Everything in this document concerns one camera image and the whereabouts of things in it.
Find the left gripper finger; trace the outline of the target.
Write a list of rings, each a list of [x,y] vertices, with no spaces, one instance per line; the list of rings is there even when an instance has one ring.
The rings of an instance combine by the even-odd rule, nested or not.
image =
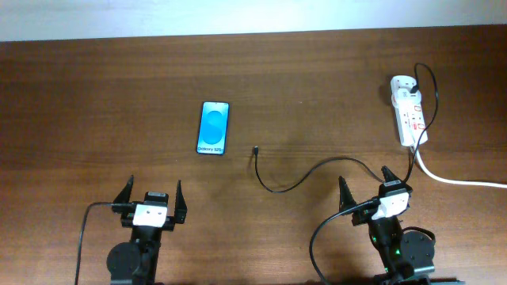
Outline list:
[[[133,184],[134,184],[134,176],[131,175],[128,178],[126,185],[123,187],[123,189],[120,191],[120,193],[116,196],[116,198],[113,200],[113,202],[114,203],[128,203],[130,201]]]
[[[187,215],[187,205],[182,193],[181,180],[177,182],[177,191],[175,196],[174,219],[177,224],[184,224]]]

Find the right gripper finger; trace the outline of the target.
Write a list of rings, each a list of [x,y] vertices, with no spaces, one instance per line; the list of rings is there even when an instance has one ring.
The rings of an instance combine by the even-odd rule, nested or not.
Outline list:
[[[344,177],[339,176],[339,211],[347,211],[357,205]]]
[[[401,182],[401,180],[394,173],[392,173],[391,170],[386,165],[384,165],[381,168],[381,171],[382,171],[383,178],[384,178],[384,184],[388,184],[391,182],[397,182],[397,183]]]

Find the blue Galaxy smartphone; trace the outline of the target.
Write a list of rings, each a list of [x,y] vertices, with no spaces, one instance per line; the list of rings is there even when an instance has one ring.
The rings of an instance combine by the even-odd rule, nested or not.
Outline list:
[[[224,155],[229,111],[230,105],[227,102],[205,101],[203,103],[196,143],[198,154]]]

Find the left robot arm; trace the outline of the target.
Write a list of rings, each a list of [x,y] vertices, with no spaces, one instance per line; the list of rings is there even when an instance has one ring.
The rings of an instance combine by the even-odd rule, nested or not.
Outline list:
[[[154,284],[162,233],[183,224],[188,211],[180,181],[172,215],[168,214],[166,193],[146,192],[142,201],[131,201],[133,184],[134,178],[130,177],[113,200],[112,211],[120,215],[122,227],[132,232],[128,241],[115,245],[108,254],[111,284]]]

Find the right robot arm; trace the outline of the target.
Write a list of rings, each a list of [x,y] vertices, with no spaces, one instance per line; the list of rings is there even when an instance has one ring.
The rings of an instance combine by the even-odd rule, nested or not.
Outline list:
[[[368,226],[368,235],[379,253],[385,272],[373,277],[375,284],[428,284],[427,275],[435,271],[433,232],[416,226],[401,227],[398,217],[409,208],[413,189],[382,168],[384,182],[377,196],[357,203],[344,177],[339,178],[339,210],[352,216],[352,224]]]

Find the white USB charger plug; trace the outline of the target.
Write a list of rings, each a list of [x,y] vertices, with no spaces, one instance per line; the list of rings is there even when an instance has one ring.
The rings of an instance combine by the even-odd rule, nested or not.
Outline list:
[[[391,101],[395,108],[409,108],[421,103],[421,93],[411,93],[409,89],[396,89],[391,95]]]

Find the white power strip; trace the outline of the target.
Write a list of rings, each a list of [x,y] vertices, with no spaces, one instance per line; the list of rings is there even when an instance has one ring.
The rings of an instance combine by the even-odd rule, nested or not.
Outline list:
[[[396,89],[405,88],[412,92],[416,86],[416,80],[410,76],[397,75],[391,79],[391,95]],[[398,133],[402,146],[415,148],[417,144],[426,143],[428,136],[424,132],[426,128],[421,103],[409,108],[395,108],[395,117],[398,125]]]

